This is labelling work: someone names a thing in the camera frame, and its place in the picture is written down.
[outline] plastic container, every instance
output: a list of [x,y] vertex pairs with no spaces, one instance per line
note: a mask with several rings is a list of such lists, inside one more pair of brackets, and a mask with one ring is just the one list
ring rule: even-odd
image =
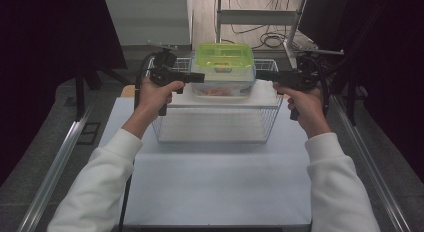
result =
[[247,44],[202,43],[196,49],[196,65],[209,68],[253,66],[252,49]]
[[205,74],[204,83],[193,83],[196,96],[249,97],[255,84],[255,66],[199,66],[191,58],[190,72]]

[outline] person's left hand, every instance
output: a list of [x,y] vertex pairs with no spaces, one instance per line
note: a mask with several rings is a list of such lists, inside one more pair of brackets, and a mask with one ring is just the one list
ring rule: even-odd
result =
[[158,87],[148,77],[141,82],[140,102],[137,110],[145,111],[150,117],[150,122],[153,122],[160,108],[166,103],[172,102],[172,92],[184,87],[182,81],[173,81],[170,84]]
[[144,78],[141,82],[138,106],[122,128],[141,138],[149,124],[158,117],[160,108],[165,103],[171,103],[172,92],[182,87],[184,87],[182,81],[173,81],[159,87],[148,77]]

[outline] black curtain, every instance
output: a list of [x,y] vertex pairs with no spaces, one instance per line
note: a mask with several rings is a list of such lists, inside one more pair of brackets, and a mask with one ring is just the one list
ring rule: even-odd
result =
[[348,52],[374,3],[375,0],[306,0],[299,30],[320,49]]
[[358,60],[365,106],[424,181],[421,0],[390,0]]
[[80,65],[126,64],[105,0],[0,0],[0,26],[3,183],[48,115],[59,84]]

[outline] white long-sleeve shirt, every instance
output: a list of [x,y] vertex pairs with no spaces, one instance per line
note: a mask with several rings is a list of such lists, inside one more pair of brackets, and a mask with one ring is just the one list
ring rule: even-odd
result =
[[[106,146],[95,149],[48,231],[110,231],[141,146],[140,139],[120,129]],[[380,231],[365,187],[336,134],[315,136],[305,146],[311,161],[312,231]]]

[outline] green lid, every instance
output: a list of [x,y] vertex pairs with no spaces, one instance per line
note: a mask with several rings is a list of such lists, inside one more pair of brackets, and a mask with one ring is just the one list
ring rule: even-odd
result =
[[248,67],[253,65],[252,49],[247,44],[202,43],[195,63],[210,68]]

